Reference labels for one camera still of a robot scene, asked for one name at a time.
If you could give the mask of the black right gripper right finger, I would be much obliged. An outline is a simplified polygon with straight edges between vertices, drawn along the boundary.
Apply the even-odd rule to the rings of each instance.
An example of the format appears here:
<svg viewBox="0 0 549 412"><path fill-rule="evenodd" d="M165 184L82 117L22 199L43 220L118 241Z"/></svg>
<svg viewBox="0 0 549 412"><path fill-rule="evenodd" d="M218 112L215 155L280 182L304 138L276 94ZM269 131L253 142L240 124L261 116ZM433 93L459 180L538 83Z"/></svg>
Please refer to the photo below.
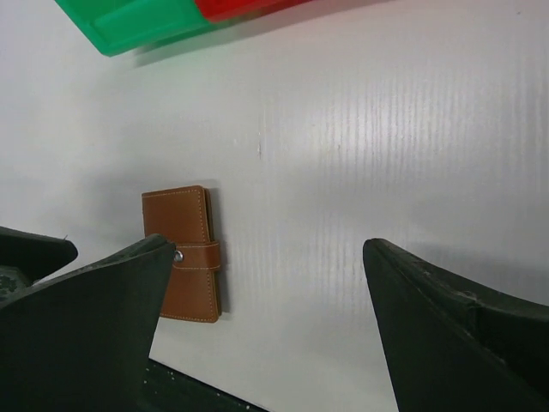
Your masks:
<svg viewBox="0 0 549 412"><path fill-rule="evenodd" d="M385 239L367 240L363 260L399 410L547 410L546 306Z"/></svg>

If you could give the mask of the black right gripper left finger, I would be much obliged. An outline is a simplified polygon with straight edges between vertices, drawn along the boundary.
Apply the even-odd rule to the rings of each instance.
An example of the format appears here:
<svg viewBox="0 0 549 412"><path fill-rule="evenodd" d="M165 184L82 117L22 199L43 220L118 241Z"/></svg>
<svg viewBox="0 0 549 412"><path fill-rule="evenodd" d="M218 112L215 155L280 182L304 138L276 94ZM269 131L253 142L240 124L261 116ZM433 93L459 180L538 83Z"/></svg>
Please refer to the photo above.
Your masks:
<svg viewBox="0 0 549 412"><path fill-rule="evenodd" d="M154 234L1 295L2 410L135 410L174 255Z"/></svg>

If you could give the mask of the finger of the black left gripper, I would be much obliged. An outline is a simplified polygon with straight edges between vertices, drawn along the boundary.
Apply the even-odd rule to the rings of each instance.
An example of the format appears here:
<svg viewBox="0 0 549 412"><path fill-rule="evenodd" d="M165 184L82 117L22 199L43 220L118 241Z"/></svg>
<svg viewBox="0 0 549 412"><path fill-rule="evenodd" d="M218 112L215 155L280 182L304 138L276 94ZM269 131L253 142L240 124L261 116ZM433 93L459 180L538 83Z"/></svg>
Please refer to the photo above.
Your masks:
<svg viewBox="0 0 549 412"><path fill-rule="evenodd" d="M1 295L32 286L77 256L69 240L1 227Z"/></svg>

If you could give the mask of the brown leather card holder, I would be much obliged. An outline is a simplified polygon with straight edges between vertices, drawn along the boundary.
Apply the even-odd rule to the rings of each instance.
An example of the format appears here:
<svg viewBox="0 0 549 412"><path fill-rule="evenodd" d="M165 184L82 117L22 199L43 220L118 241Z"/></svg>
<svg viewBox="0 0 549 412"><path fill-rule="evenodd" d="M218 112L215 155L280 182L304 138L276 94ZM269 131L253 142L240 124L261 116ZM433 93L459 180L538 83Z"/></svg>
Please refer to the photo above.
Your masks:
<svg viewBox="0 0 549 412"><path fill-rule="evenodd" d="M142 217L146 235L162 235L176 246L160 316L217 322L221 308L216 274L221 254L213 235L209 190L193 185L146 192Z"/></svg>

